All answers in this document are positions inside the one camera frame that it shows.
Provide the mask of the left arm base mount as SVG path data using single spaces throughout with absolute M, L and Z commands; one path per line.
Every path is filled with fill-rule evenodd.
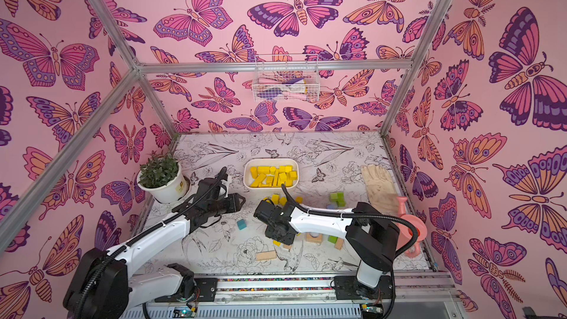
M 218 281 L 217 278 L 184 279 L 180 288 L 167 299 L 178 302 L 213 302 Z

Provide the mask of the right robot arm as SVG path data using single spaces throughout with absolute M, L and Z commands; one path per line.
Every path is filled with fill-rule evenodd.
M 292 245 L 299 233 L 344 240 L 360 258 L 356 279 L 362 287 L 377 288 L 382 275 L 393 270 L 394 260 L 418 242 L 419 232 L 408 220 L 381 214 L 369 203 L 342 210 L 312 208 L 281 188 L 285 206 L 263 200 L 255 210 L 254 217 L 267 226 L 265 236 L 283 245 Z

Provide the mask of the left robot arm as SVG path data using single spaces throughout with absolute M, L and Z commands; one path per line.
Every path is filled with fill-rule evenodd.
M 107 250 L 85 253 L 75 270 L 63 307 L 73 318 L 119 318 L 125 311 L 157 298 L 197 298 L 192 270 L 172 263 L 159 273 L 136 276 L 147 261 L 194 231 L 211 226 L 224 214 L 242 209 L 246 199 L 229 193 L 230 176 L 222 168 L 199 181 L 197 192 L 159 223 Z

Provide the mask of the yellow cylinder block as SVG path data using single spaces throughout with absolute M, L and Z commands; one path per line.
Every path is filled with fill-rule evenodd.
M 256 179 L 258 177 L 258 169 L 256 167 L 251 167 L 250 174 L 252 178 Z

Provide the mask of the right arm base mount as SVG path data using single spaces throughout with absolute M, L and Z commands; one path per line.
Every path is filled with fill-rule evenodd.
M 394 285 L 391 276 L 381 276 L 378 285 L 368 287 L 361 284 L 355 276 L 335 276 L 331 282 L 338 300 L 379 300 L 391 299 Z

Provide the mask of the long yellow block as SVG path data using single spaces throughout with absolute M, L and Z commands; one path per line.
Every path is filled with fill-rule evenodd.
M 252 184 L 250 185 L 251 188 L 260 188 L 264 184 L 264 180 L 266 180 L 266 174 L 258 174 L 258 176 L 253 180 Z

